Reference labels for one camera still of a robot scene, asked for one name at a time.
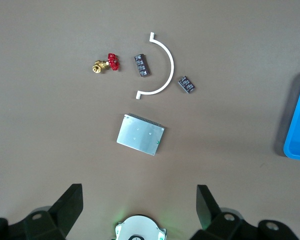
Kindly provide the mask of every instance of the black relay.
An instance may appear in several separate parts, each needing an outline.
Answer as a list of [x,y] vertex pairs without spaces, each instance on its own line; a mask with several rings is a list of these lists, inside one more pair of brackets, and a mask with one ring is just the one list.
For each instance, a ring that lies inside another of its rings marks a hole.
[[183,76],[178,83],[188,94],[196,88],[195,85],[193,85],[186,76]]
[[134,57],[136,66],[138,67],[139,73],[141,77],[149,76],[150,70],[147,64],[146,56],[144,54],[139,54]]

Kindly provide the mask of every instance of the screw hole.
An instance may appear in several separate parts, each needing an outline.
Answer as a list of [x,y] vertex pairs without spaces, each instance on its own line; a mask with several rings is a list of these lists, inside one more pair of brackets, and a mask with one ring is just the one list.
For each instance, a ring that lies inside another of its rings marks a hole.
[[274,231],[278,231],[279,230],[279,227],[277,224],[275,224],[274,222],[271,222],[271,221],[268,221],[266,224],[268,229],[270,230],[274,230]]
[[227,220],[227,221],[234,221],[235,220],[235,217],[229,213],[225,214],[224,215],[224,218]]
[[32,216],[32,220],[37,220],[37,219],[40,219],[41,217],[42,217],[42,215],[40,213],[38,213],[38,214]]

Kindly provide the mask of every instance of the electronic component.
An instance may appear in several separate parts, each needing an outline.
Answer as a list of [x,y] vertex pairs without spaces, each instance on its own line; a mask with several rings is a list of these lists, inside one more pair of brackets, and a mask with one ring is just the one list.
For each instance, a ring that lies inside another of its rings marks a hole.
[[155,155],[165,128],[134,114],[125,114],[116,142]]
[[136,66],[138,67],[139,73],[141,77],[149,76],[150,70],[147,64],[146,56],[144,54],[139,54],[134,57]]
[[183,76],[178,83],[188,94],[196,88],[186,76]]

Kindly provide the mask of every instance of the gray floor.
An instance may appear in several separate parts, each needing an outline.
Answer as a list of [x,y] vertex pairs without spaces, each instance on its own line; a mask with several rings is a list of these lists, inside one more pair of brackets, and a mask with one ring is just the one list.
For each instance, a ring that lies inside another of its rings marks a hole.
[[[136,100],[170,74],[150,32],[175,72]],[[95,74],[111,52],[120,71]],[[0,1],[0,217],[15,223],[82,183],[69,240],[113,238],[133,214],[186,240],[206,184],[221,207],[300,238],[300,161],[282,155],[299,86],[300,0]],[[155,156],[116,143],[126,113],[166,127]]]

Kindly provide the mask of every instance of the white circular device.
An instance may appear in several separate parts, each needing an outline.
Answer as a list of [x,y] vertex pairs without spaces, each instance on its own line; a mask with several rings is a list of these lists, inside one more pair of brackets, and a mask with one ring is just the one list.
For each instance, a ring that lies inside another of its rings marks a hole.
[[135,215],[115,227],[116,240],[166,240],[167,230],[149,217]]

